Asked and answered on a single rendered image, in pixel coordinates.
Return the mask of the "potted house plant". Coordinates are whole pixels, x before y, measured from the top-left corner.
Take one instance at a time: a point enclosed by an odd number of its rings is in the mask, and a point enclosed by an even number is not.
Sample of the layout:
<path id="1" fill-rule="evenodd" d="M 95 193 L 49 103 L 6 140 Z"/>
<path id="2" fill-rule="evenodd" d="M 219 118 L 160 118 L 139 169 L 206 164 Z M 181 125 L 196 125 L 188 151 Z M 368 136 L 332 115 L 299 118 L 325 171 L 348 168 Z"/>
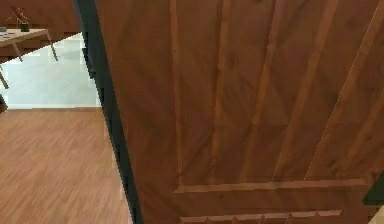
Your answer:
<path id="1" fill-rule="evenodd" d="M 29 22 L 28 17 L 24 14 L 25 9 L 20 7 L 11 7 L 12 15 L 7 18 L 7 20 L 15 19 L 18 25 L 18 28 L 21 32 L 29 32 Z"/>

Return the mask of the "brown wooden room door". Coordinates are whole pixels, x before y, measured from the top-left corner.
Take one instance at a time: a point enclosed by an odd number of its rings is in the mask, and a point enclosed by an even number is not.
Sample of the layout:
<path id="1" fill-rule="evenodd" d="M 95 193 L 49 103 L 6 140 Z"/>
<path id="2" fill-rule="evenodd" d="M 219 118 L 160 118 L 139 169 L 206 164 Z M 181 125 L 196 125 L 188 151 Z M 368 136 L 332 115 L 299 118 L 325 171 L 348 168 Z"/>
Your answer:
<path id="1" fill-rule="evenodd" d="M 73 0 L 132 224 L 384 224 L 384 0 Z"/>

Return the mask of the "light wooden table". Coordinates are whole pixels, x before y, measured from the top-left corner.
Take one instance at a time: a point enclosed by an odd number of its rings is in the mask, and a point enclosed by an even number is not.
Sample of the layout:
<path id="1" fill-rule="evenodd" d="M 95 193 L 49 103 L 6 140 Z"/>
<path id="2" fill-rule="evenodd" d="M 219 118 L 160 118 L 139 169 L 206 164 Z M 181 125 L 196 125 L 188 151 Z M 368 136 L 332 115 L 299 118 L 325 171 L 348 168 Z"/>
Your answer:
<path id="1" fill-rule="evenodd" d="M 32 39 L 38 36 L 46 36 L 51 47 L 55 60 L 58 60 L 56 50 L 53 46 L 48 29 L 30 29 L 28 32 L 22 32 L 20 29 L 8 29 L 6 32 L 0 32 L 0 48 L 12 45 L 17 57 L 23 61 L 22 54 L 17 46 L 19 42 Z"/>

